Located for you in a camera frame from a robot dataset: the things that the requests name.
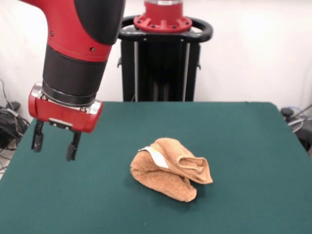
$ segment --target crumpled towel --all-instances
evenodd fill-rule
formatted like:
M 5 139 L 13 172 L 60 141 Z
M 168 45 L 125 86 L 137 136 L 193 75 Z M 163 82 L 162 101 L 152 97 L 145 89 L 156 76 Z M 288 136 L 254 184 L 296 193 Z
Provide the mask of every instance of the crumpled towel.
M 171 138 L 160 138 L 140 150 L 130 171 L 134 179 L 146 187 L 185 202 L 192 201 L 197 194 L 190 180 L 200 184 L 213 182 L 207 160 L 195 157 Z

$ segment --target green tabletop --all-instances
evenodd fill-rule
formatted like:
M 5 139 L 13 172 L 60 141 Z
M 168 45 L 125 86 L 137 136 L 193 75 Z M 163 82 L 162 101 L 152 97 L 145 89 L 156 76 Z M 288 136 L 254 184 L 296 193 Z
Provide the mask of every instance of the green tabletop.
M 312 162 L 269 103 L 105 103 L 96 130 L 66 162 L 72 134 L 34 123 L 0 181 L 3 234 L 311 234 Z M 214 183 L 178 202 L 130 174 L 138 149 L 181 141 Z

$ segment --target silver metal ring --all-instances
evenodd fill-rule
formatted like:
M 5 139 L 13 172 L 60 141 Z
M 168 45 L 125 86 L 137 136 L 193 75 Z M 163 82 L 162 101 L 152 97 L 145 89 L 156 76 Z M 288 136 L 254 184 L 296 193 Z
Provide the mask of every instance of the silver metal ring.
M 96 115 L 99 112 L 101 105 L 101 101 L 95 100 L 91 106 L 87 107 L 87 112 L 91 115 Z
M 148 3 L 157 4 L 160 6 L 172 6 L 183 3 L 183 0 L 145 0 Z
M 42 96 L 42 82 L 36 82 L 33 89 L 31 90 L 31 95 L 35 98 L 41 98 Z

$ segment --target black cable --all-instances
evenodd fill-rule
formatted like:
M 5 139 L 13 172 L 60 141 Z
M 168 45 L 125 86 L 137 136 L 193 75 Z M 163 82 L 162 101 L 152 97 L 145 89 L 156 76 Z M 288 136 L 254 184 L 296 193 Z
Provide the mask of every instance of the black cable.
M 3 168 L 4 167 L 4 165 L 2 164 L 2 162 L 1 162 L 1 160 L 0 160 L 0 165 L 1 165 L 1 168 Z
M 7 99 L 4 82 L 1 78 L 0 82 L 2 83 L 4 98 L 8 105 L 11 106 L 11 109 L 0 107 L 0 148 L 13 151 L 16 148 L 9 148 L 9 144 L 12 140 L 15 140 L 17 147 L 30 123 L 13 110 L 12 104 Z
M 4 159 L 6 159 L 6 160 L 11 160 L 10 158 L 8 158 L 8 157 L 5 157 L 5 156 L 2 156 L 2 155 L 0 155 L 0 157 L 2 157 L 2 158 L 4 158 Z
M 4 169 L 7 169 L 7 168 L 8 168 L 7 166 L 1 167 L 1 168 L 0 168 L 0 171 L 2 171 L 2 170 L 4 170 Z

